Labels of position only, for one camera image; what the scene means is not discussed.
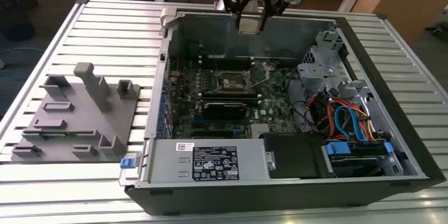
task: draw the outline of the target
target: sticker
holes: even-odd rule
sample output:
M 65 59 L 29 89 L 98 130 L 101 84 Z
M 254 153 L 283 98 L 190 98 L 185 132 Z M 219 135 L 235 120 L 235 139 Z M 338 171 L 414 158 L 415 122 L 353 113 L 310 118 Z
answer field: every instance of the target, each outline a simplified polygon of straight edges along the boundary
M 194 150 L 195 143 L 177 143 L 177 151 L 191 152 Z
M 194 173 L 195 181 L 239 180 L 239 159 L 237 146 L 195 147 Z

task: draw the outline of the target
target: slotted metal surface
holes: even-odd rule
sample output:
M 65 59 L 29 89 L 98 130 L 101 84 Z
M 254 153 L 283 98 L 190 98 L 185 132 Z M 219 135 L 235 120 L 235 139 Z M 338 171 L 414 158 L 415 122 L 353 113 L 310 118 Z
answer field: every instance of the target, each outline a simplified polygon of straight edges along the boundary
M 213 9 L 210 5 L 171 4 L 183 8 Z M 77 4 L 63 24 L 34 76 L 0 124 L 0 223 L 86 222 L 275 222 L 275 223 L 383 223 L 394 218 L 407 223 L 447 223 L 448 183 L 414 194 L 395 195 L 361 208 L 247 212 L 226 215 L 162 217 L 147 215 L 119 186 L 119 164 L 9 164 L 23 127 L 34 117 L 46 91 L 47 74 L 66 74 L 71 82 L 79 61 L 93 62 L 95 73 L 109 82 L 131 79 L 141 92 L 130 152 L 143 147 L 147 111 L 151 103 L 155 68 L 162 41 L 159 17 L 163 4 L 135 1 L 90 0 Z M 293 14 L 333 12 L 289 10 Z M 419 59 L 386 21 L 374 15 L 347 14 L 418 133 L 448 176 L 447 96 Z M 349 57 L 358 78 L 363 76 Z M 127 171 L 134 179 L 137 171 Z

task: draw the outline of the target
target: blue drive bracket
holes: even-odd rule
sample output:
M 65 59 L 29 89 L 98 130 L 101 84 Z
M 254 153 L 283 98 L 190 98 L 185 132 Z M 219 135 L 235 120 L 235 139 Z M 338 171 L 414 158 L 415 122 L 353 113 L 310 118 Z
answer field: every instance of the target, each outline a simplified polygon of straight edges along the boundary
M 349 143 L 346 142 L 330 142 L 326 145 L 326 151 L 329 155 L 341 155 L 353 153 L 349 147 Z

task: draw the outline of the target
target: wire bundle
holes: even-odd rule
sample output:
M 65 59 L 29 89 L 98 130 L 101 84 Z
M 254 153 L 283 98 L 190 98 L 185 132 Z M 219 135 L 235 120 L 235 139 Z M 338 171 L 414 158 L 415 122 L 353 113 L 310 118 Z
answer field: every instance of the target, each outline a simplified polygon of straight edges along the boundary
M 339 103 L 342 106 L 338 107 L 337 110 L 334 110 L 333 108 L 333 103 Z M 337 139 L 346 139 L 350 140 L 351 136 L 350 134 L 345 131 L 343 127 L 339 124 L 339 112 L 342 110 L 349 111 L 350 116 L 353 117 L 353 121 L 354 121 L 354 130 L 355 130 L 355 135 L 359 141 L 367 140 L 370 142 L 375 142 L 375 137 L 373 134 L 373 126 L 371 126 L 371 122 L 370 122 L 370 117 L 369 115 L 365 113 L 365 111 L 357 107 L 355 105 L 353 105 L 350 102 L 347 102 L 346 100 L 341 99 L 341 98 L 331 98 L 330 102 L 329 102 L 329 106 L 327 106 L 327 116 L 326 118 L 330 118 L 330 138 L 337 138 Z M 357 116 L 357 113 L 359 113 L 359 115 L 366 117 L 366 120 L 361 121 L 359 120 L 359 116 Z M 343 135 L 335 135 L 335 128 L 338 128 L 338 130 L 343 133 Z

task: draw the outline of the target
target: gray plastic base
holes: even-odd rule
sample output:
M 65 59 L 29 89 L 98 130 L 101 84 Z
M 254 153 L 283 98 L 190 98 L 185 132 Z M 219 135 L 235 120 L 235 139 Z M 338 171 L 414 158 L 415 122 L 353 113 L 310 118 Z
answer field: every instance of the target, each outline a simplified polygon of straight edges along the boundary
M 50 76 L 45 88 L 49 95 L 13 150 L 13 161 L 119 162 L 127 152 L 141 86 L 127 80 L 107 84 L 93 74 L 85 84 Z

